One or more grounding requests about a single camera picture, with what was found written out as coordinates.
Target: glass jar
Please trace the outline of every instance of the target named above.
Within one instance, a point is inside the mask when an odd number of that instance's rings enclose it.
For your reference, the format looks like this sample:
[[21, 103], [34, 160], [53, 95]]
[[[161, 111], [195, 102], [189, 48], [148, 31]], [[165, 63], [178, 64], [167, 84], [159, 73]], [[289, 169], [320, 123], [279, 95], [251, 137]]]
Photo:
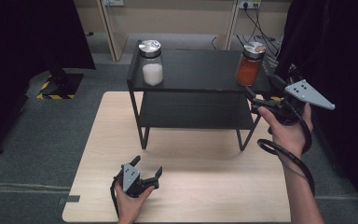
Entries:
[[163, 79], [161, 45], [157, 40], [145, 40], [139, 45], [139, 50], [145, 83], [158, 85]]
[[249, 42], [243, 46], [243, 52], [235, 79], [242, 86], [252, 86], [257, 78], [266, 47], [258, 42]]

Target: wearable hand device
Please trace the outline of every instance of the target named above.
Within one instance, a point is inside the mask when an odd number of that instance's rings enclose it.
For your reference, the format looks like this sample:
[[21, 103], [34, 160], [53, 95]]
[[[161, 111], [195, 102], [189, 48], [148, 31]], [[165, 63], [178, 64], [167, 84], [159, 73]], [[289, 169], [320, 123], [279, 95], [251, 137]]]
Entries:
[[114, 180], [112, 182], [112, 186], [110, 187], [110, 194], [116, 208], [117, 216], [118, 206], [115, 194], [115, 184], [117, 182], [121, 184], [123, 191], [132, 198], [138, 198], [147, 188], [151, 186], [154, 186], [155, 189], [158, 189], [159, 187], [158, 179], [162, 175], [162, 166], [160, 166], [156, 171], [154, 177], [143, 180], [141, 179], [141, 172], [135, 168], [135, 165], [140, 160], [141, 156], [137, 156], [131, 162], [122, 164], [120, 172], [113, 178]]
[[[304, 112], [305, 103], [310, 103], [312, 105], [317, 105], [330, 110], [335, 109], [335, 105], [325, 99], [305, 79], [288, 85], [285, 81], [283, 81], [283, 79], [274, 75], [272, 76], [270, 83], [275, 89], [275, 93], [278, 94], [277, 98], [269, 98], [267, 100], [256, 99], [255, 93], [249, 87], [246, 87], [246, 97], [252, 104], [251, 112], [258, 114], [258, 108], [260, 106], [264, 106], [272, 112], [277, 121], [279, 121], [282, 125], [293, 125], [295, 123], [299, 123], [306, 140], [305, 146], [302, 150], [302, 153], [304, 154], [310, 150], [310, 145], [312, 143], [310, 129], [308, 128], [305, 120], [301, 117]], [[284, 147], [281, 147], [267, 139], [259, 139], [257, 140], [257, 144], [273, 155], [278, 155], [277, 151], [281, 152], [284, 156], [296, 164], [304, 173], [305, 178], [310, 184], [310, 190], [312, 191], [312, 194], [315, 195], [313, 177], [304, 162]]]

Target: gray floor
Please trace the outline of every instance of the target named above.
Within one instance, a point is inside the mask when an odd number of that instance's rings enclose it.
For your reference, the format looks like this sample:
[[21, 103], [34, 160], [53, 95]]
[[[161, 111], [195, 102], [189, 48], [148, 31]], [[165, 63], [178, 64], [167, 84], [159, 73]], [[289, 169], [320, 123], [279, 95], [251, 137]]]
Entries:
[[[35, 76], [29, 100], [2, 143], [0, 223], [64, 223], [65, 198], [102, 96], [106, 91], [127, 90], [125, 77], [134, 43], [148, 38], [158, 39], [165, 48], [213, 49], [214, 36], [132, 34], [119, 62], [112, 62], [103, 34], [88, 36], [97, 69], [68, 69], [69, 73], [85, 74], [73, 100], [36, 99], [49, 73]], [[231, 49], [241, 49], [237, 38]], [[358, 193], [333, 169], [317, 139], [304, 162], [314, 176], [325, 222], [358, 223]]]

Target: jar of red spice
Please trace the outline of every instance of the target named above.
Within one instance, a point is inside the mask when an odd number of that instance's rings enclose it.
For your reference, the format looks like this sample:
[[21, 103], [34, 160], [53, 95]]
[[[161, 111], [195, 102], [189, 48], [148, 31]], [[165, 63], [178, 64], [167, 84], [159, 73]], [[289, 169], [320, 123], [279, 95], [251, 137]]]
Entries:
[[258, 42], [249, 42], [243, 46], [243, 52], [235, 79], [242, 86], [252, 86], [257, 78], [266, 47]]

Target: jar of white powder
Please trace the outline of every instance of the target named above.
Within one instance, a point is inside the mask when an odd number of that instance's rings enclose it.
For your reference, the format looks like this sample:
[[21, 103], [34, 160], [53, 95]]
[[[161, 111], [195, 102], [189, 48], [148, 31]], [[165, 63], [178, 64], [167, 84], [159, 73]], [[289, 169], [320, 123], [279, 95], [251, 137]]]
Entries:
[[145, 40], [139, 45], [145, 83], [156, 86], [162, 79], [161, 45], [157, 40]]

